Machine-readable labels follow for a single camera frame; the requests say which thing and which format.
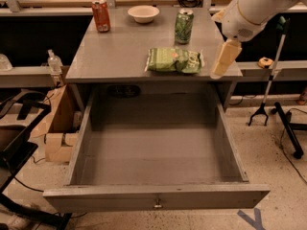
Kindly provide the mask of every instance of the floor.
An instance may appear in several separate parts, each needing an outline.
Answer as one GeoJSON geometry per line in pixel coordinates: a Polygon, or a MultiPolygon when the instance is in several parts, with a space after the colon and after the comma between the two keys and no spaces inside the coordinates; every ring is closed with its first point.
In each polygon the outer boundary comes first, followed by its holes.
{"type": "MultiPolygon", "coordinates": [[[[234,97],[226,112],[250,183],[268,184],[271,188],[271,192],[254,209],[74,214],[66,229],[307,229],[307,184],[298,174],[307,179],[307,136],[303,131],[296,133],[306,155],[300,160],[294,159],[294,148],[288,135],[283,135],[284,127],[278,114],[271,114],[275,101],[282,104],[285,112],[292,108],[307,111],[307,106],[297,105],[294,99],[293,96],[269,98],[266,111],[270,117],[266,126],[262,116],[256,116],[251,126],[247,125],[250,116],[258,109],[261,97],[234,97]]],[[[292,113],[293,122],[307,123],[305,113],[296,109],[292,109],[292,113]]],[[[43,146],[39,146],[35,152],[35,160],[43,157],[43,146]]],[[[17,178],[34,188],[55,188],[62,184],[67,166],[44,160],[34,163],[34,159],[30,159],[17,178]]],[[[18,203],[32,203],[41,210],[53,214],[56,212],[41,197],[41,193],[26,189],[16,181],[11,183],[5,194],[18,203]]],[[[6,222],[10,216],[6,209],[0,207],[1,222],[6,222]]],[[[53,228],[34,223],[27,229],[53,228]]]]}

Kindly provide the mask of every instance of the drawer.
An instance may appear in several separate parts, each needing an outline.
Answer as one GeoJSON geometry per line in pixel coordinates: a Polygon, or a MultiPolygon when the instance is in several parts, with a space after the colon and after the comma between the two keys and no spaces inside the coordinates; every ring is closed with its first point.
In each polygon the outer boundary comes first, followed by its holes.
{"type": "Polygon", "coordinates": [[[251,208],[269,192],[242,166],[212,85],[97,84],[65,186],[44,197],[60,212],[251,208]]]}

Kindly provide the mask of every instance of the bowl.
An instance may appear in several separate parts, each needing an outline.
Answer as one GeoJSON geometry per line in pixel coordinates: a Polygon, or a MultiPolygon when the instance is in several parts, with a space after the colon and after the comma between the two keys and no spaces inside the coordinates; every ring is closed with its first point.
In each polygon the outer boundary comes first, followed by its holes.
{"type": "Polygon", "coordinates": [[[141,5],[128,10],[128,15],[132,16],[137,23],[150,23],[160,13],[160,10],[153,6],[141,5]]]}

